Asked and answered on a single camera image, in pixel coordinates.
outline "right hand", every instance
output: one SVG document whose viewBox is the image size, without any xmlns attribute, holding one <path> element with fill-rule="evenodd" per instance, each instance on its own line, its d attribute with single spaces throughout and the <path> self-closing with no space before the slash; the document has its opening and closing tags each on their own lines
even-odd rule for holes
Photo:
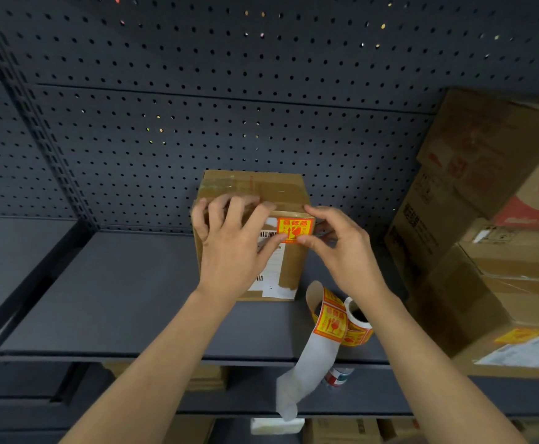
<svg viewBox="0 0 539 444">
<path fill-rule="evenodd" d="M 338 242 L 335 247 L 329 247 L 315 236 L 301 235 L 296 239 L 321 257 L 344 293 L 356 302 L 369 302 L 375 296 L 391 293 L 378 268 L 368 232 L 339 209 L 310 205 L 305 205 L 304 209 L 312 216 L 326 220 L 333 228 L 333 232 L 323 239 L 336 237 Z"/>
</svg>

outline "barcode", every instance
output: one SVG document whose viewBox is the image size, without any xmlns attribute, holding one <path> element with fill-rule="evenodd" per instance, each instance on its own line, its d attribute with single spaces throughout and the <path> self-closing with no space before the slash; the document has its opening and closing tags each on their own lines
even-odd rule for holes
<svg viewBox="0 0 539 444">
<path fill-rule="evenodd" d="M 277 232 L 276 230 L 262 230 L 259 232 L 259 238 L 273 237 Z"/>
</svg>

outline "forearm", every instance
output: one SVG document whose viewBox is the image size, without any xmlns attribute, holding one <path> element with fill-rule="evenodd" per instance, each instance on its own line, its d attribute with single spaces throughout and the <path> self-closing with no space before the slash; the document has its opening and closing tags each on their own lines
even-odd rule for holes
<svg viewBox="0 0 539 444">
<path fill-rule="evenodd" d="M 194 291 L 62 442 L 160 443 L 193 370 L 229 309 L 207 304 Z"/>
<path fill-rule="evenodd" d="M 369 317 L 430 443 L 525 442 L 428 337 L 399 298 L 386 292 L 356 302 Z"/>
</svg>

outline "hand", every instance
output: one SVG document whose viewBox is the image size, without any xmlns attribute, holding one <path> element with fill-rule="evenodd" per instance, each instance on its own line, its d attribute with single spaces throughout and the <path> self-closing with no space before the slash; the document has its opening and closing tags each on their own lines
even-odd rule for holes
<svg viewBox="0 0 539 444">
<path fill-rule="evenodd" d="M 390 293 L 370 246 L 368 232 L 339 209 L 310 205 L 304 206 L 304 209 L 312 216 L 326 220 L 316 227 L 316 233 L 325 234 L 321 238 L 303 235 L 296 239 L 321 257 L 344 293 L 356 302 Z M 335 239 L 338 240 L 335 247 L 325 244 Z"/>
<path fill-rule="evenodd" d="M 224 218 L 224 208 L 228 203 L 228 213 Z M 257 207 L 243 225 L 244 209 L 251 204 Z M 206 207 L 209 227 L 204 219 Z M 265 269 L 273 251 L 286 238 L 286 234 L 274 235 L 257 252 L 259 232 L 275 208 L 272 202 L 259 204 L 258 196 L 234 193 L 221 195 L 209 204 L 207 199 L 196 204 L 191 220 L 203 243 L 197 291 L 230 308 L 251 287 Z"/>
</svg>

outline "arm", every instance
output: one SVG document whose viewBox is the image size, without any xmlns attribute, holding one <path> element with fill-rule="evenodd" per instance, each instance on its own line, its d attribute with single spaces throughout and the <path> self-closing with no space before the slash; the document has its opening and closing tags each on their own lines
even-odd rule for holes
<svg viewBox="0 0 539 444">
<path fill-rule="evenodd" d="M 204 244 L 197 289 L 62 443 L 158 444 L 163 440 L 191 373 L 216 329 L 285 238 L 284 234 L 275 235 L 257 252 L 259 231 L 275 206 L 258 205 L 242 225 L 245 206 L 254 203 L 259 203 L 258 197 L 222 195 L 209 206 L 203 199 L 193 208 L 193 227 Z M 206 207 L 209 228 L 204 221 Z"/>
<path fill-rule="evenodd" d="M 368 233 L 337 209 L 306 209 L 327 220 L 322 226 L 327 234 L 323 240 L 301 236 L 298 241 L 323 259 L 339 288 L 369 319 L 428 441 L 525 444 L 510 421 L 455 368 L 388 289 Z M 324 243 L 335 238 L 335 248 Z"/>
</svg>

